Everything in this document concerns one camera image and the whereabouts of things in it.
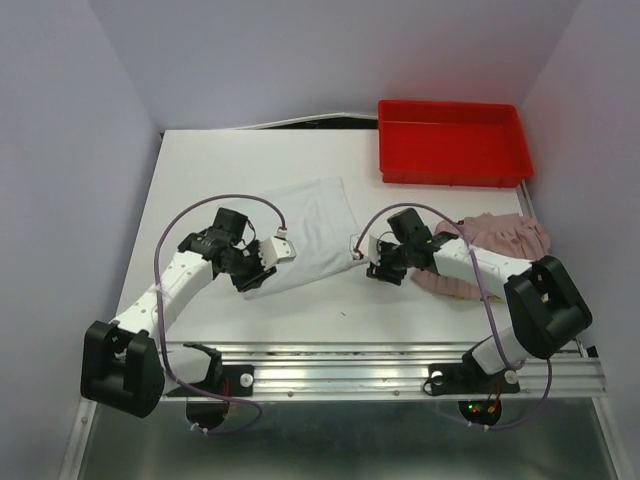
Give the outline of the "white skirt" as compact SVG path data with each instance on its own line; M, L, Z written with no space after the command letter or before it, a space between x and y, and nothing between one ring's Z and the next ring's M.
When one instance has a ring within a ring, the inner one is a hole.
M254 300L341 273L358 264L353 241L360 233L343 181L325 178L265 192L284 214L296 258L277 267L261 287L243 294Z

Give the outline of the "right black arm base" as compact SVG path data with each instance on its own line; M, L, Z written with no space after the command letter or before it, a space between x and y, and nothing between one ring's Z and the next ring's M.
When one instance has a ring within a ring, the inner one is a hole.
M487 374L473 357L478 345L462 355L459 362L434 363L428 366L422 391L429 397L461 395L458 409L471 426L485 430L496 427L501 419L502 397L521 392L518 377L504 365Z

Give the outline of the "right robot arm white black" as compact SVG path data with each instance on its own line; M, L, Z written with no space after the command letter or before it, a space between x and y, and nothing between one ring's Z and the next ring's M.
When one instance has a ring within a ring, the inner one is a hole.
M490 318L490 337L460 366L466 387L482 390L506 368L530 358L547 360L592 325L592 313L559 259L518 259L480 248L459 222L435 234L422 221L421 208L394 205L387 220L394 241L362 232L353 255L368 260L367 276L381 282L399 285L415 269L473 284L484 302L497 297L506 303L510 326L498 329Z

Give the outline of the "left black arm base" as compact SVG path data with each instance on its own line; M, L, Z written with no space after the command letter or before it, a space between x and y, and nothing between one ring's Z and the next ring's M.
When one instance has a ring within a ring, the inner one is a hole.
M192 431L230 435L261 419L262 407L252 400L252 365L226 365L218 349L198 342L182 344L170 359L178 375L172 394L188 398L185 414Z

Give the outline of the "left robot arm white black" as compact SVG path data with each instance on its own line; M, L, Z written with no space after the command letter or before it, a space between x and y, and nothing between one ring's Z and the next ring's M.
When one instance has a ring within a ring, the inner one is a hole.
M250 404L251 390L238 374L227 373L222 354L198 342L187 351L205 359L182 378L170 359L169 327L186 306L219 276L226 275L240 293L257 289L276 274L281 263L295 258L287 224L274 236L244 239L252 226L237 211L221 208L212 224L188 234L167 267L153 260L153 284L126 310L109 322L94 322L83 340L80 393L83 398L138 418L147 417L160 399L182 388L201 398Z

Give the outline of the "yellow green skirt underneath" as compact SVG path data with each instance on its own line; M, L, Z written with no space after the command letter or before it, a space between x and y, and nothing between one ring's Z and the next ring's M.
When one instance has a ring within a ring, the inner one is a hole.
M465 301L465 302L480 302L483 303L484 300L482 297L462 297L462 296L454 296L454 300L456 301ZM490 295L487 299L490 304L500 304L503 303L503 300L497 296Z

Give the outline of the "red plastic tray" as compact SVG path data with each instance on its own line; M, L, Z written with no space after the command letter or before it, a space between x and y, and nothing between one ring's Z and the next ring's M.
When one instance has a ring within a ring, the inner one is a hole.
M513 105L381 100L378 133L385 183L515 188L534 174Z

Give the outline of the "pink pleated skirt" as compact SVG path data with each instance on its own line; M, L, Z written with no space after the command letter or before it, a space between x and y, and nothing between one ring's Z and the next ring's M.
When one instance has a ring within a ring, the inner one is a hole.
M536 261L546 256L551 238L535 219L518 214L484 213L458 222L471 243L508 257ZM411 280L423 290L467 300L480 300L477 286L453 277L416 269Z

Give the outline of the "aluminium rail frame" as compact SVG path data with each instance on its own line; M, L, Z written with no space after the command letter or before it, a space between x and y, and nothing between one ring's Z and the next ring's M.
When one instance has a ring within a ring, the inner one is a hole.
M357 196L366 232L401 199ZM254 196L197 195L172 207L149 201L117 315L167 267L179 243L210 226L221 208L246 215L244 239L264 240L286 222ZM513 370L521 392L502 397L496 427L463 419L464 396L429 397L428 366L459 362L510 326L506 303L456 301L411 281L366 277L365 261L343 273L254 300L226 275L203 289L169 327L170 354L186 342L218 349L226 365L255 368L261 419L246 431L205 436L190 429L188 398L173 391L145 418L94 401L90 434L72 471L82 479L616 479L618 451L601 417L605 377L572 339L547 360Z

